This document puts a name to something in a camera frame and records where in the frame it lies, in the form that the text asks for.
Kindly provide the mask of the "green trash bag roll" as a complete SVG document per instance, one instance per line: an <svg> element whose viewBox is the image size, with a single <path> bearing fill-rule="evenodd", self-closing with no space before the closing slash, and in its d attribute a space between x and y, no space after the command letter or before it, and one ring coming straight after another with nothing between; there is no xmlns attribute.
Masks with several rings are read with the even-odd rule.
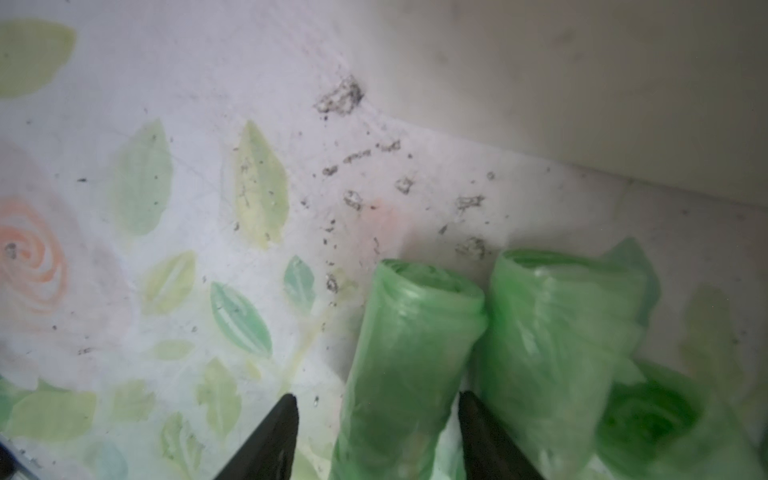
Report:
<svg viewBox="0 0 768 480"><path fill-rule="evenodd" d="M329 476L428 479L472 349L485 294L453 271L397 259L374 272Z"/></svg>
<svg viewBox="0 0 768 480"><path fill-rule="evenodd" d="M765 479L767 471L730 405L663 365L617 371L595 432L616 479Z"/></svg>
<svg viewBox="0 0 768 480"><path fill-rule="evenodd" d="M633 238L600 257L535 249L498 256L472 389L545 478L572 479L589 462L613 378L660 296Z"/></svg>

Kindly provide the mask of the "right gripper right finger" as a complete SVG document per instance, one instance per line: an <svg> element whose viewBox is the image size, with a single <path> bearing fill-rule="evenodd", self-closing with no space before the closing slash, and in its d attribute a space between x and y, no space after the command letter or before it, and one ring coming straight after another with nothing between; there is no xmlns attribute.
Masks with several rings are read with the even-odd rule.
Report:
<svg viewBox="0 0 768 480"><path fill-rule="evenodd" d="M468 480L543 480L536 467L473 392L459 394L458 417Z"/></svg>

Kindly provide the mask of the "white bottom drawer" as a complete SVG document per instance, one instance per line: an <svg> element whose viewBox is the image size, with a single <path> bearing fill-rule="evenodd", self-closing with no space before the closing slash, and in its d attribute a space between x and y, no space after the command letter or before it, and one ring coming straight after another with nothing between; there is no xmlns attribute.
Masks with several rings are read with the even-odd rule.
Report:
<svg viewBox="0 0 768 480"><path fill-rule="evenodd" d="M767 202L763 1L339 1L378 108L473 141Z"/></svg>

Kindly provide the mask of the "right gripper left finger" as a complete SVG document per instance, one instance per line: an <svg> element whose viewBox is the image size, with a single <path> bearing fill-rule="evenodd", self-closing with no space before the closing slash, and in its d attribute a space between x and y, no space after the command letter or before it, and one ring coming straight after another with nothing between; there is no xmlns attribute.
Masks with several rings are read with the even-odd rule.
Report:
<svg viewBox="0 0 768 480"><path fill-rule="evenodd" d="M215 480L289 480L299 429L297 398L280 397Z"/></svg>

